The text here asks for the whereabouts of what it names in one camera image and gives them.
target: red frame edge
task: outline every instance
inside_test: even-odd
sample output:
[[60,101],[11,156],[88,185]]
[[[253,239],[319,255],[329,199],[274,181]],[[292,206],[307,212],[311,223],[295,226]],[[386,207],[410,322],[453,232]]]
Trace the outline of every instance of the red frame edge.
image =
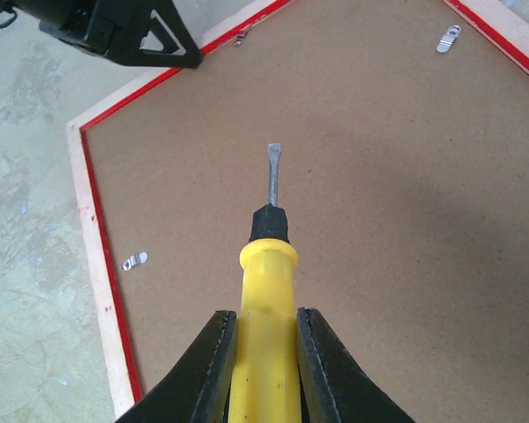
[[[222,44],[234,38],[239,32],[244,30],[247,26],[256,24],[258,21],[273,14],[275,11],[285,6],[286,4],[290,3],[291,1],[293,0],[277,0],[274,3],[269,4],[263,10],[257,12],[256,14],[254,14],[253,16],[251,16],[250,18],[248,18],[247,20],[245,20],[238,26],[235,26],[234,28],[230,29],[226,33],[222,34],[216,40],[203,46],[202,54],[204,56],[208,55],[209,53],[214,51],[216,48],[221,46]],[[96,177],[94,174],[92,158],[90,156],[90,149],[88,147],[86,131],[91,129],[94,125],[97,125],[98,123],[102,122],[104,119],[111,116],[112,114],[117,112],[119,109],[127,106],[128,104],[130,104],[132,101],[134,101],[141,95],[152,90],[158,84],[173,77],[181,70],[182,68],[170,68],[169,70],[166,70],[165,72],[161,73],[158,77],[152,79],[147,84],[143,85],[141,88],[139,88],[134,93],[131,93],[127,97],[119,100],[116,104],[114,104],[110,108],[107,108],[106,110],[102,111],[97,116],[95,116],[93,119],[91,119],[90,121],[81,125],[80,128],[78,129],[80,132],[82,150],[84,152],[85,161],[86,161],[86,170],[88,172],[88,178],[90,180],[90,187],[92,191],[94,208],[96,210],[96,219],[98,221],[98,228],[99,228],[100,237],[101,237],[102,250],[104,252],[104,257],[106,260],[106,269],[108,271],[110,290],[112,293],[112,297],[114,299],[115,316],[116,316],[117,324],[120,329],[120,336],[122,338],[122,346],[123,346],[123,354],[125,356],[125,363],[127,366],[128,374],[130,376],[131,393],[133,394],[133,399],[135,402],[141,399],[141,397],[143,396],[143,391],[141,389],[141,382],[139,381],[138,368],[136,365],[135,356],[133,354],[133,345],[131,343],[130,332],[128,330],[128,324],[125,319],[125,310],[123,308],[123,303],[122,303],[122,298],[119,292],[118,283],[115,278],[114,261],[112,260],[111,251],[109,247],[108,232],[106,230],[106,224],[104,222],[104,213],[101,208],[100,192],[98,191],[98,185],[96,183]]]
[[529,73],[529,57],[498,33],[491,25],[482,19],[476,12],[466,6],[462,0],[444,0],[456,10],[478,32],[484,33],[495,46],[508,56],[517,66]]
[[[209,53],[214,51],[216,48],[218,48],[225,42],[231,40],[233,37],[235,37],[239,32],[241,32],[247,26],[253,25],[257,23],[258,21],[266,18],[268,15],[273,14],[275,11],[285,6],[286,4],[290,3],[291,1],[293,0],[277,0],[276,2],[269,4],[263,10],[259,11],[258,13],[250,17],[249,19],[245,20],[238,26],[222,34],[219,38],[210,42],[206,46],[202,47],[203,55],[204,56],[208,55]],[[498,33],[492,26],[490,26],[482,18],[480,18],[480,16],[478,16],[474,11],[472,11],[469,7],[464,5],[461,0],[444,0],[444,1],[448,5],[456,9],[457,12],[461,16],[466,18],[466,20],[472,26],[474,26],[478,31],[486,34],[494,43],[497,44],[497,47],[505,55],[513,59],[513,61],[516,62],[518,66],[523,68],[524,71],[529,72],[529,57],[527,57],[524,53],[522,53],[519,49],[517,49],[512,43],[507,41],[500,33]],[[131,391],[132,391],[135,402],[141,399],[141,397],[143,396],[143,393],[141,390],[141,383],[139,381],[138,368],[137,368],[135,357],[133,354],[133,347],[132,347],[132,343],[130,339],[130,333],[128,330],[127,321],[125,319],[125,311],[123,309],[122,299],[119,293],[117,280],[115,278],[114,262],[111,257],[108,233],[106,231],[104,215],[101,209],[100,193],[98,191],[98,187],[96,184],[96,179],[95,179],[95,175],[93,171],[93,164],[92,164],[92,159],[90,157],[90,151],[88,148],[86,131],[91,129],[94,125],[102,122],[104,119],[111,116],[119,109],[127,106],[128,104],[130,104],[132,101],[134,101],[141,95],[147,93],[148,91],[153,89],[158,84],[173,77],[181,70],[182,70],[181,68],[171,68],[161,73],[158,77],[152,79],[151,81],[143,85],[141,88],[139,88],[134,93],[119,100],[115,105],[102,111],[100,114],[95,116],[90,121],[84,123],[79,128],[80,138],[81,138],[82,147],[83,147],[85,160],[86,160],[86,169],[89,175],[90,185],[92,189],[93,203],[94,203],[94,207],[96,210],[96,216],[98,220],[98,227],[99,227],[100,236],[101,236],[102,249],[104,252],[105,259],[106,259],[106,268],[108,270],[110,289],[111,289],[111,293],[114,299],[116,319],[117,319],[118,326],[120,328],[120,334],[121,334],[122,345],[123,345],[123,353],[125,355],[126,365],[127,365],[128,373],[130,376]]]

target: brown cardboard back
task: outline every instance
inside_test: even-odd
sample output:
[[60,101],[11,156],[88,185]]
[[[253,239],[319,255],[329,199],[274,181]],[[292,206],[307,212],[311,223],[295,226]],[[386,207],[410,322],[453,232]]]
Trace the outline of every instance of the brown cardboard back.
[[529,421],[529,77],[430,0],[298,1],[87,132],[146,390],[215,309],[281,142],[319,308],[419,421]]

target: concrete floor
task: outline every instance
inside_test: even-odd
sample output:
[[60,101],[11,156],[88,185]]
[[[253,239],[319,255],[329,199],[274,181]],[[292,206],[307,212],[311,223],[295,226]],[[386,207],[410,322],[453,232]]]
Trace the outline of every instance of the concrete floor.
[[[196,34],[227,13],[202,3]],[[142,71],[0,31],[0,422],[113,419],[64,125]]]

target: metal clip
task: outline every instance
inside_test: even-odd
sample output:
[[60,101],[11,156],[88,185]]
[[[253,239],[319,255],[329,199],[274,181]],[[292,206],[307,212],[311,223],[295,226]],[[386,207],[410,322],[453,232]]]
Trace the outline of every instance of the metal clip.
[[233,43],[233,47],[239,47],[243,44],[245,39],[247,38],[247,34],[249,33],[250,27],[247,28],[245,31],[241,31],[237,34],[235,37],[235,42]]
[[458,25],[451,26],[447,32],[441,37],[439,44],[437,45],[438,53],[446,53],[449,51],[455,40],[462,33],[462,28]]
[[147,253],[145,253],[145,251],[135,254],[122,263],[122,269],[125,271],[130,271],[135,266],[139,266],[140,264],[146,262],[148,257],[149,256]]

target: screwdriver shaft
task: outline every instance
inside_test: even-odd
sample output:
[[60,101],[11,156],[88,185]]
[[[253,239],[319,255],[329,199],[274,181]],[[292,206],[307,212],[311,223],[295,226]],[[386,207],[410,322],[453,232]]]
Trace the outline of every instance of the screwdriver shaft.
[[279,143],[268,144],[268,160],[271,164],[269,173],[268,202],[274,207],[279,205],[279,162],[282,148]]

